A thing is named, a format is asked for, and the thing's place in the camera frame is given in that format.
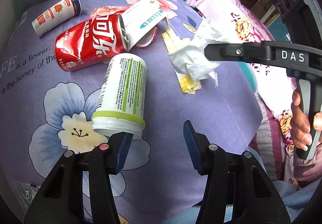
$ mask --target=white paper cup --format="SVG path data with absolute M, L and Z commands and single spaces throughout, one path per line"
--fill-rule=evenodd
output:
M 147 66 L 130 53 L 114 56 L 107 68 L 96 111 L 93 130 L 105 136 L 128 132 L 140 138 L 143 120 Z
M 62 0 L 37 17 L 32 25 L 39 37 L 71 17 L 81 14 L 79 0 Z

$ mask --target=teal cloth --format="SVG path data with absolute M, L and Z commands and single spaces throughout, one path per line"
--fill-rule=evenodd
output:
M 287 38 L 289 31 L 281 17 L 278 17 L 267 29 L 276 41 L 291 43 Z
M 253 69 L 248 63 L 237 62 L 254 92 L 257 92 L 257 81 Z

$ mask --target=yellow wrapper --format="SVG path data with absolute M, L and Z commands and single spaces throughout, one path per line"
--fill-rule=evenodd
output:
M 165 31 L 166 32 L 162 34 L 162 38 L 169 53 L 183 48 L 187 43 L 190 42 L 189 38 L 180 40 L 180 38 L 174 33 L 173 29 L 169 27 L 166 28 Z M 189 74 L 184 75 L 177 72 L 175 73 L 177 75 L 181 91 L 183 93 L 195 94 L 197 89 L 201 89 L 200 80 L 193 81 Z

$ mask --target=blue gripper pad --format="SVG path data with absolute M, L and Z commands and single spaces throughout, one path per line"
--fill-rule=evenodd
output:
M 197 142 L 195 140 L 196 132 L 194 131 L 191 125 L 191 122 L 189 120 L 185 121 L 183 124 L 183 136 L 185 138 L 194 169 L 197 170 L 199 174 L 201 174 L 202 172 L 201 153 L 199 151 Z
M 120 145 L 119 151 L 116 154 L 116 165 L 115 171 L 118 174 L 121 169 L 123 169 L 126 157 L 128 156 L 128 150 L 130 149 L 130 145 L 133 139 L 133 134 L 125 133 L 123 141 Z

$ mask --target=purple bedsheet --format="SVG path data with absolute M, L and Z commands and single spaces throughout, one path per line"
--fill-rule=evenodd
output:
M 38 38 L 31 22 L 58 1 L 28 9 L 1 57 L 0 162 L 11 185 L 15 181 L 41 184 L 67 148 L 83 152 L 105 139 L 91 130 L 90 119 L 107 64 L 66 73 L 53 59 L 54 41 L 61 32 L 89 18 L 94 8 L 127 2 L 80 0 L 80 16 Z M 180 37 L 192 38 L 194 34 L 182 23 L 197 29 L 201 18 L 182 0 L 166 1 L 174 12 L 171 27 Z M 254 93 L 234 62 L 216 69 L 217 88 L 212 80 L 205 80 L 195 95 L 182 93 L 161 37 L 164 29 L 160 23 L 152 44 L 130 51 L 148 67 L 147 126 L 143 138 L 133 140 L 122 172 L 111 176 L 118 213 L 130 224 L 161 223 L 201 201 L 206 177 L 192 166 L 183 138 L 185 120 L 191 120 L 210 142 L 233 153 L 245 150 L 262 120 Z M 79 129 L 83 135 L 89 133 L 87 139 L 77 136 Z M 70 146 L 63 146 L 73 137 Z M 90 217 L 87 174 L 83 183 L 84 207 Z

